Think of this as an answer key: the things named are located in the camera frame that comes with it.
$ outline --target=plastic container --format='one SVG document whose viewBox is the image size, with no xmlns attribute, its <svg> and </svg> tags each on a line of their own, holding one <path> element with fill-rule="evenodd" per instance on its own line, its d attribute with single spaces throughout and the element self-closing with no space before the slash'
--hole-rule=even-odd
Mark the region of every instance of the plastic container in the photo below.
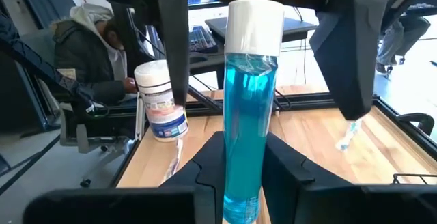
<svg viewBox="0 0 437 224">
<path fill-rule="evenodd" d="M 276 84 L 284 7 L 267 0 L 229 4 L 225 44 L 226 185 L 223 217 L 252 223 Z"/>
<path fill-rule="evenodd" d="M 135 68 L 134 74 L 155 138 L 171 142 L 184 136 L 188 124 L 184 108 L 175 105 L 167 61 L 141 64 Z"/>
</svg>

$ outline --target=jacket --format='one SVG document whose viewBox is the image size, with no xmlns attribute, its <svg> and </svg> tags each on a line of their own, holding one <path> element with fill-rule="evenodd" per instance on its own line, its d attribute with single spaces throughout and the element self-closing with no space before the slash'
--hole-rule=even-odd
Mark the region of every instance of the jacket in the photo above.
<svg viewBox="0 0 437 224">
<path fill-rule="evenodd" d="M 111 105 L 124 98 L 123 81 L 115 81 L 106 46 L 91 30 L 73 21 L 55 24 L 55 67 L 75 69 L 76 80 L 94 92 L 94 100 Z"/>
</svg>

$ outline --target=robotic arm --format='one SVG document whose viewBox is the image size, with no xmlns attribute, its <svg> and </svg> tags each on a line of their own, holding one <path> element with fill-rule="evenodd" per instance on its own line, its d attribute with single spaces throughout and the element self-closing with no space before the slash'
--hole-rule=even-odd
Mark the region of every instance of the robotic arm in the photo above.
<svg viewBox="0 0 437 224">
<path fill-rule="evenodd" d="M 176 104 L 188 91 L 188 0 L 108 0 L 135 9 L 165 43 Z M 376 46 L 388 27 L 414 0 L 275 0 L 312 8 L 320 25 L 310 40 L 326 84 L 347 120 L 371 108 Z"/>
</svg>

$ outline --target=gray hoodie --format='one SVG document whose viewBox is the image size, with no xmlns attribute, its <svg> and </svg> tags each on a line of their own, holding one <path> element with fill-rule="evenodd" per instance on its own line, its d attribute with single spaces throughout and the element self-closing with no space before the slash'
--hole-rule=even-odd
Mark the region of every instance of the gray hoodie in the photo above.
<svg viewBox="0 0 437 224">
<path fill-rule="evenodd" d="M 114 79 L 116 81 L 123 81 L 128 76 L 126 52 L 112 48 L 98 33 L 95 25 L 99 20 L 111 19 L 113 17 L 112 11 L 99 5 L 84 3 L 81 6 L 71 8 L 70 17 L 75 22 L 93 31 L 100 38 L 108 50 L 109 61 L 111 62 L 114 72 Z"/>
</svg>

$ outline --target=blue liquid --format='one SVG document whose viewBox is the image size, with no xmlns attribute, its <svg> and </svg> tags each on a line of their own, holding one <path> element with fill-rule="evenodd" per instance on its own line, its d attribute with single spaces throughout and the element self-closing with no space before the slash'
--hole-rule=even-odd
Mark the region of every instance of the blue liquid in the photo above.
<svg viewBox="0 0 437 224">
<path fill-rule="evenodd" d="M 276 57 L 226 54 L 223 217 L 232 224 L 252 223 L 259 213 L 262 161 L 276 69 Z"/>
</svg>

